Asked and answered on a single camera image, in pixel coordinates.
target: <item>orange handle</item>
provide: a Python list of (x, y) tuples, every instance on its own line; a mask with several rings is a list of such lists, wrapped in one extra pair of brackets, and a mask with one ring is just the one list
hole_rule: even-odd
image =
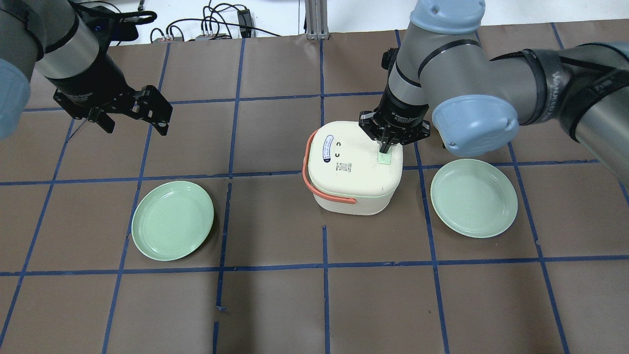
[(306, 184), (306, 187), (308, 187), (308, 189), (311, 192), (313, 192), (314, 195), (316, 195), (317, 197), (323, 198), (325, 200), (329, 200), (331, 202), (337, 202), (337, 203), (356, 204), (356, 199), (354, 199), (354, 198), (336, 197), (334, 195), (329, 195), (329, 194), (323, 193), (322, 191), (316, 189), (315, 186), (313, 186), (310, 183), (310, 181), (308, 181), (308, 177), (306, 177), (306, 167), (308, 166), (308, 156), (310, 155), (310, 145), (312, 144), (312, 141), (313, 141), (317, 131), (319, 131), (319, 130), (318, 129), (315, 130), (310, 135), (310, 138), (308, 138), (308, 143), (306, 143), (306, 155), (304, 156), (304, 164), (301, 167), (301, 176), (304, 178), (304, 183)]

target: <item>light blue joint cap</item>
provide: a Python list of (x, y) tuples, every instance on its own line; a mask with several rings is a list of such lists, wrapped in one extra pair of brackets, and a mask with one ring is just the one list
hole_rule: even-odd
[(629, 42), (610, 42), (607, 44), (620, 50), (626, 57), (629, 58)]
[(518, 112), (507, 101), (486, 94), (468, 94), (442, 102), (433, 124), (446, 149), (473, 157), (504, 146), (518, 133)]
[(462, 35), (476, 31), (485, 14), (485, 0), (419, 0), (411, 22), (426, 31)]
[(0, 140), (18, 127), (19, 116), (31, 96), (31, 86), (13, 64), (0, 59)]

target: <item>plate rim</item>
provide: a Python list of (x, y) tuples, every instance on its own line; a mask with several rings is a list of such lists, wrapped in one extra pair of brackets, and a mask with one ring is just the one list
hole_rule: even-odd
[[(453, 167), (452, 165), (460, 164), (461, 163), (460, 161), (470, 161), (470, 162), (473, 162), (474, 164), (478, 164), (480, 166), (481, 165), (485, 166), (485, 168), (487, 168), (487, 166), (489, 166), (490, 167), (490, 169), (489, 169), (490, 171), (497, 171), (498, 172), (498, 174), (493, 173), (494, 177), (499, 178), (499, 179), (503, 179), (504, 178), (507, 182), (509, 182), (509, 186), (511, 188), (508, 188), (508, 191), (509, 192), (513, 191), (513, 195), (515, 196), (515, 202), (513, 204), (514, 205), (514, 210), (513, 210), (514, 212), (513, 212), (513, 219), (510, 220), (510, 223), (508, 224), (508, 226), (504, 230), (499, 231), (499, 232), (493, 232), (493, 231), (492, 232), (487, 232), (486, 234), (481, 234), (481, 235), (470, 234), (469, 232), (465, 232), (464, 230), (462, 230), (462, 229), (460, 229), (458, 227), (455, 227), (455, 226), (451, 225), (451, 223), (449, 223), (446, 220), (444, 220), (444, 217), (443, 217), (442, 213), (439, 211), (439, 208), (435, 205), (435, 192), (434, 192), (434, 190), (435, 190), (434, 189), (435, 180), (440, 176), (440, 173), (441, 174), (447, 174), (448, 172), (452, 171), (453, 170), (452, 169), (452, 167)], [(509, 180), (509, 178), (502, 171), (500, 171), (497, 167), (493, 166), (490, 163), (487, 163), (487, 162), (481, 161), (481, 160), (477, 160), (477, 159), (457, 159), (457, 160), (450, 161), (449, 163), (443, 165), (437, 171), (437, 173), (435, 174), (435, 176), (433, 177), (433, 180), (431, 182), (431, 185), (430, 185), (430, 201), (431, 201), (431, 204), (433, 206), (433, 209), (435, 210), (435, 213), (437, 213), (437, 216), (439, 217), (439, 219), (447, 227), (451, 228), (453, 231), (455, 231), (455, 232), (457, 232), (457, 233), (459, 233), (459, 234), (461, 234), (463, 236), (476, 238), (476, 239), (486, 239), (486, 238), (498, 236), (498, 235), (502, 234), (504, 231), (507, 231), (511, 227), (511, 225), (513, 225), (513, 222), (515, 221), (515, 219), (516, 219), (516, 217), (518, 215), (518, 209), (519, 209), (519, 206), (518, 206), (518, 194), (515, 192), (515, 187), (513, 186), (513, 183), (511, 182), (511, 180)]]
[[(158, 189), (160, 189), (160, 188), (162, 188), (162, 187), (164, 187), (164, 186), (167, 186), (167, 185), (192, 185), (192, 186), (194, 186), (193, 188), (197, 189), (197, 190), (199, 191), (199, 193), (200, 193), (200, 194), (202, 194), (202, 195), (204, 195), (204, 196), (206, 196), (206, 197), (208, 198), (208, 200), (209, 200), (209, 207), (210, 207), (210, 214), (211, 214), (211, 218), (210, 218), (209, 223), (208, 223), (208, 225), (209, 225), (209, 226), (208, 226), (208, 231), (207, 231), (206, 235), (203, 237), (203, 239), (201, 240), (201, 242), (199, 243), (199, 245), (198, 245), (198, 246), (196, 246), (195, 248), (193, 248), (192, 250), (190, 250), (190, 252), (186, 252), (186, 253), (184, 253), (184, 254), (182, 254), (182, 255), (180, 255), (180, 256), (177, 256), (177, 257), (175, 257), (175, 258), (172, 258), (172, 257), (171, 257), (171, 258), (163, 258), (163, 259), (160, 259), (160, 258), (155, 258), (155, 257), (153, 257), (153, 256), (150, 256), (149, 254), (147, 254), (146, 252), (144, 252), (144, 250), (143, 250), (141, 247), (139, 247), (139, 246), (138, 246), (138, 241), (136, 241), (136, 239), (135, 239), (135, 238), (136, 238), (136, 236), (133, 234), (133, 230), (134, 230), (134, 225), (135, 225), (135, 221), (136, 221), (136, 216), (138, 215), (138, 212), (140, 212), (140, 209), (141, 209), (140, 207), (143, 205), (143, 203), (145, 202), (145, 200), (146, 200), (147, 198), (151, 197), (152, 195), (155, 195), (155, 194), (157, 193), (156, 191), (157, 191)], [(214, 202), (212, 201), (212, 198), (210, 197), (210, 195), (208, 194), (208, 192), (207, 192), (205, 189), (203, 189), (203, 187), (199, 186), (199, 185), (198, 185), (198, 184), (196, 184), (196, 183), (190, 182), (190, 181), (182, 181), (182, 180), (180, 180), (180, 181), (170, 181), (170, 182), (166, 182), (166, 183), (164, 183), (164, 184), (161, 184), (161, 185), (159, 185), (159, 186), (157, 186), (157, 187), (153, 188), (150, 192), (148, 192), (148, 193), (147, 193), (147, 194), (146, 194), (146, 195), (142, 198), (142, 200), (140, 200), (140, 203), (138, 203), (137, 207), (136, 207), (136, 208), (135, 208), (135, 210), (133, 211), (133, 218), (131, 219), (131, 232), (130, 232), (130, 233), (131, 233), (131, 238), (132, 238), (132, 240), (133, 240), (133, 243), (135, 244), (135, 247), (138, 249), (138, 251), (140, 251), (140, 253), (141, 253), (141, 254), (145, 255), (146, 257), (148, 257), (148, 258), (150, 258), (150, 259), (152, 259), (152, 260), (155, 260), (155, 261), (174, 261), (174, 260), (178, 260), (178, 259), (181, 259), (181, 258), (183, 258), (183, 257), (185, 257), (185, 256), (187, 256), (187, 255), (189, 255), (189, 254), (191, 254), (191, 253), (192, 253), (192, 252), (194, 252), (195, 250), (197, 250), (197, 248), (199, 248), (199, 247), (200, 247), (200, 245), (202, 245), (202, 244), (203, 244), (203, 242), (205, 242), (205, 240), (208, 238), (208, 236), (209, 236), (209, 232), (210, 232), (210, 230), (212, 229), (212, 226), (214, 225), (214, 211), (215, 211), (215, 209), (214, 209)]]

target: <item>white wall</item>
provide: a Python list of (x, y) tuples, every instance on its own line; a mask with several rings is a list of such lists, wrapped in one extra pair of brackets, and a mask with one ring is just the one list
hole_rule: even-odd
[[(223, 0), (213, 0), (216, 5)], [(139, 0), (110, 0), (122, 11), (136, 11)], [(331, 32), (404, 29), (416, 0), (328, 0)], [(162, 30), (179, 18), (200, 18), (206, 0), (146, 0), (145, 9), (158, 15), (154, 23), (138, 27), (140, 38), (131, 43), (148, 43), (154, 27)], [(304, 0), (238, 0), (249, 7), (255, 26), (280, 35), (303, 32)], [(238, 23), (235, 11), (223, 13), (227, 22)], [(544, 23), (629, 18), (629, 0), (486, 0), (483, 25)], [(199, 22), (178, 24), (186, 40), (201, 34)], [(234, 37), (237, 28), (232, 30)]]

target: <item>metal post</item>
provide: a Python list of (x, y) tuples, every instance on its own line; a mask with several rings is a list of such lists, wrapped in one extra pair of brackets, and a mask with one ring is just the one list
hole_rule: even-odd
[(306, 3), (306, 38), (328, 39), (328, 4), (327, 0), (305, 0)]

